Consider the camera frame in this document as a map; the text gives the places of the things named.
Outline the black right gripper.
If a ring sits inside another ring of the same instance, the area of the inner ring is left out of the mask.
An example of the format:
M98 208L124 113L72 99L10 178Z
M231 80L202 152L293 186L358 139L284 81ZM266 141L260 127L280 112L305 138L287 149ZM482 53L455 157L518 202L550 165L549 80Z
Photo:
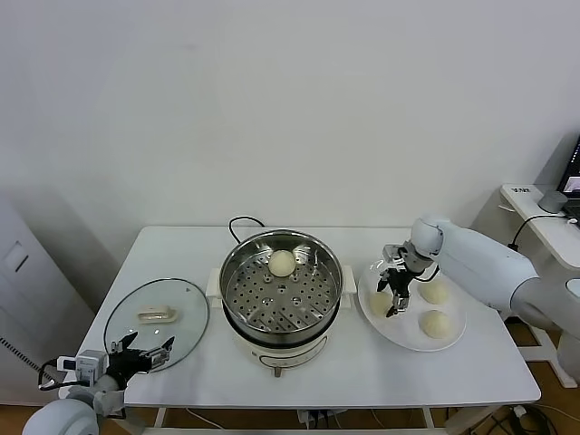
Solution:
M392 317L407 311L410 302L409 285L419 273L409 271L406 267L398 269L388 267L380 272L376 291L378 293L393 293L391 307L386 312L386 317Z

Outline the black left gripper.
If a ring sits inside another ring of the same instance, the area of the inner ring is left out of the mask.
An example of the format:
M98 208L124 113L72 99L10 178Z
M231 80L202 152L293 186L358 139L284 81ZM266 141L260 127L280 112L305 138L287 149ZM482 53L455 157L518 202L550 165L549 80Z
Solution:
M137 332L129 333L118 341L111 342L108 375L117 382L119 388L126 388L135 374L149 372L150 365L164 365L170 358L174 336L142 356L140 350L128 349L137 335Z

